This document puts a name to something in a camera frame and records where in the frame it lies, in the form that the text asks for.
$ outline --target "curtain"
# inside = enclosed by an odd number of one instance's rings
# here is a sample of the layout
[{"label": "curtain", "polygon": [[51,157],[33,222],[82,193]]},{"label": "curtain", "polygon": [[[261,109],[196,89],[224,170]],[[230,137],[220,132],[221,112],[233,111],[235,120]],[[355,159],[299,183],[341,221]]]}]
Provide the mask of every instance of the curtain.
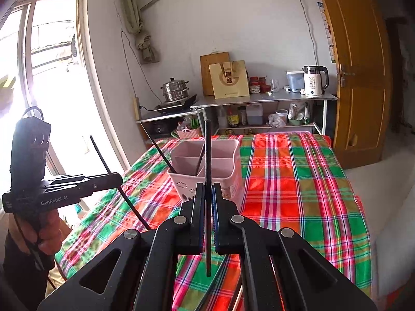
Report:
[{"label": "curtain", "polygon": [[135,35],[135,46],[139,50],[141,64],[158,62],[155,49],[151,46],[151,36],[144,29],[137,0],[122,0],[124,6],[125,26],[130,34]]}]

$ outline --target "bowl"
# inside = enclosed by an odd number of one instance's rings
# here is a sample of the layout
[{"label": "bowl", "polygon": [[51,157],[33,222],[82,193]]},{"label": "bowl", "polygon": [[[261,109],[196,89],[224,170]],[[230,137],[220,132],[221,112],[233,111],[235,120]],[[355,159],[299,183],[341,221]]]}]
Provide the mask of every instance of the bowl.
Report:
[{"label": "bowl", "polygon": [[290,119],[290,124],[293,125],[293,126],[300,126],[300,125],[302,125],[302,120]]}]

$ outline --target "electrical cable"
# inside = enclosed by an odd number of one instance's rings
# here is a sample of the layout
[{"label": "electrical cable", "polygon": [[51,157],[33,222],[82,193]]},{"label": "electrical cable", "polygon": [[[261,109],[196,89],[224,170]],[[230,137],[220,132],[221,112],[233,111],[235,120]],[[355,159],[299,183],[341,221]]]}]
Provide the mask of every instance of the electrical cable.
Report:
[{"label": "electrical cable", "polygon": [[[115,7],[115,11],[117,12],[117,17],[120,18],[121,31],[123,31],[122,30],[121,16],[120,16],[120,13],[118,12],[117,5],[115,3],[115,0],[114,0],[114,7]],[[134,97],[137,97],[137,94],[135,93],[135,89],[134,89],[134,83],[132,82],[131,72],[130,72],[129,65],[128,65],[127,54],[125,53],[124,39],[122,38],[122,33],[120,33],[120,36],[121,36],[121,42],[122,42],[122,50],[124,51],[125,63],[127,64],[128,75],[129,75],[130,81],[131,81],[131,88],[132,88],[132,91],[134,92]]]},{"label": "electrical cable", "polygon": [[144,106],[142,106],[142,105],[140,105],[140,109],[146,109],[147,111],[153,111],[153,110],[149,110],[148,108],[146,108],[146,107],[144,107]]},{"label": "electrical cable", "polygon": [[[30,244],[29,244],[29,241],[24,237],[24,234],[23,234],[23,231],[22,231],[22,228],[20,227],[20,223],[19,223],[19,220],[17,219],[17,216],[16,215],[14,215],[14,217],[15,217],[15,221],[16,221],[16,225],[17,225],[17,229],[19,230],[19,232],[20,232],[20,235],[22,236],[22,239],[24,240],[24,244],[26,245],[26,247],[29,249],[29,252],[30,252],[30,254],[32,255],[32,257],[34,258],[34,260],[35,260],[35,262],[37,263],[37,265],[39,266],[39,268],[43,268],[43,264],[39,261],[39,259],[36,257],[36,255],[34,254],[34,252],[33,252],[33,250],[32,250],[32,248],[30,247]],[[54,290],[56,290],[56,287],[55,287],[55,285],[53,284],[53,282],[51,281],[51,279],[49,278],[49,275],[48,275],[48,282],[50,283],[50,285],[52,286],[52,288],[54,289]]]},{"label": "electrical cable", "polygon": [[150,84],[149,84],[149,81],[147,80],[146,74],[144,73],[144,70],[143,70],[143,68],[142,68],[142,66],[141,66],[141,64],[140,64],[140,62],[139,62],[139,60],[138,60],[138,58],[137,58],[137,55],[135,54],[135,51],[134,51],[134,50],[133,50],[133,48],[131,47],[130,40],[129,40],[129,38],[128,38],[127,34],[126,34],[126,33],[125,33],[125,31],[124,31],[123,24],[122,24],[122,20],[121,20],[121,15],[120,15],[120,13],[118,12],[118,8],[117,8],[117,4],[116,4],[115,0],[114,0],[114,7],[115,7],[115,11],[117,12],[117,17],[120,19],[120,24],[121,24],[121,32],[120,32],[120,36],[121,36],[121,42],[122,42],[122,49],[123,49],[123,51],[124,51],[125,62],[126,62],[126,64],[127,64],[128,75],[129,75],[130,80],[131,80],[131,87],[132,87],[132,89],[133,89],[133,91],[134,91],[134,96],[135,96],[135,97],[137,97],[136,92],[135,92],[135,89],[134,89],[134,83],[132,82],[131,72],[130,72],[130,69],[129,69],[129,66],[128,66],[127,54],[125,53],[124,38],[122,37],[122,34],[123,34],[123,33],[124,33],[125,37],[126,37],[126,38],[127,38],[127,40],[128,40],[128,45],[129,45],[129,47],[130,47],[130,49],[131,49],[132,53],[134,54],[134,57],[135,57],[135,59],[136,59],[136,61],[137,61],[138,65],[140,66],[141,72],[142,72],[142,74],[143,74],[143,76],[144,76],[144,79],[146,80],[146,83],[147,83],[148,87],[150,88],[151,93],[152,93],[154,96],[156,96],[156,98],[158,99],[158,101],[159,101],[159,102],[160,102],[160,104],[161,104],[161,103],[162,103],[162,101],[161,101],[161,100],[160,100],[160,98],[159,98],[159,97],[158,97],[158,96],[154,93],[153,89],[151,88],[151,86],[150,86]]},{"label": "electrical cable", "polygon": [[130,40],[129,40],[129,38],[128,38],[127,34],[126,34],[124,31],[121,31],[121,33],[124,33],[125,37],[127,38],[128,45],[129,45],[129,47],[130,47],[130,49],[131,49],[132,53],[134,54],[134,57],[135,57],[135,59],[136,59],[136,61],[137,61],[138,65],[140,66],[141,72],[143,73],[144,79],[146,80],[146,83],[147,83],[147,85],[149,86],[150,91],[152,92],[152,94],[153,94],[153,95],[155,95],[155,96],[156,96],[156,98],[158,99],[158,101],[159,101],[160,103],[162,103],[162,101],[160,100],[160,98],[159,98],[159,97],[158,97],[158,96],[154,93],[153,89],[151,88],[151,86],[150,86],[150,84],[149,84],[149,81],[147,80],[147,77],[146,77],[146,75],[144,74],[143,67],[142,67],[142,66],[141,66],[141,64],[140,64],[140,61],[138,60],[137,55],[135,54],[135,51],[134,51],[134,50],[133,50],[133,48],[131,47],[131,42],[130,42]]},{"label": "electrical cable", "polygon": [[26,113],[28,113],[29,111],[32,111],[32,110],[37,110],[37,111],[39,111],[39,113],[40,113],[40,117],[41,117],[41,119],[43,120],[43,112],[42,112],[42,110],[41,110],[41,109],[39,109],[38,107],[28,107],[26,110],[24,110],[24,112],[23,112],[23,114],[22,114],[22,118],[23,118],[23,116],[24,116]]},{"label": "electrical cable", "polygon": [[313,54],[314,54],[314,59],[315,59],[315,65],[318,65],[317,54],[315,52],[315,43],[314,43],[313,35],[311,33],[310,22],[308,21],[308,17],[307,17],[307,14],[306,14],[306,9],[304,8],[304,5],[302,4],[302,0],[300,0],[300,3],[301,3],[302,11],[304,12],[304,17],[305,17],[307,25],[308,25],[308,33],[310,34],[311,42],[313,43]]}]

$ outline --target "pink basket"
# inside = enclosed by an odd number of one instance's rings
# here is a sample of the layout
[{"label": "pink basket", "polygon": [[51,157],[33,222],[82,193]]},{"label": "pink basket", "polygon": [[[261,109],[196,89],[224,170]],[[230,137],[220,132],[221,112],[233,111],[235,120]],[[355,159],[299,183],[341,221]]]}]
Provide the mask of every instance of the pink basket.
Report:
[{"label": "pink basket", "polygon": [[[177,174],[167,171],[182,202],[191,200],[196,193],[196,184],[205,182],[205,158],[198,169],[199,154],[204,140],[185,140],[178,144],[171,152],[171,164]],[[224,199],[234,201],[241,211],[245,193],[244,181],[241,174],[241,155],[238,140],[212,141],[212,183],[221,185]]]},{"label": "pink basket", "polygon": [[177,131],[177,135],[180,139],[198,138],[202,136],[202,131],[200,127],[194,130],[184,129],[183,131]]}]

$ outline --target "glass cup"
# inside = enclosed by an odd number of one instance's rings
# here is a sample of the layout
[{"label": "glass cup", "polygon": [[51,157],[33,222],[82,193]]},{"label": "glass cup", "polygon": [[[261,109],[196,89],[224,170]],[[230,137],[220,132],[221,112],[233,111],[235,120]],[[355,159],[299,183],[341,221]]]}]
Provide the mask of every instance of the glass cup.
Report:
[{"label": "glass cup", "polygon": [[279,83],[277,79],[271,80],[271,91],[272,92],[278,92],[280,89]]}]

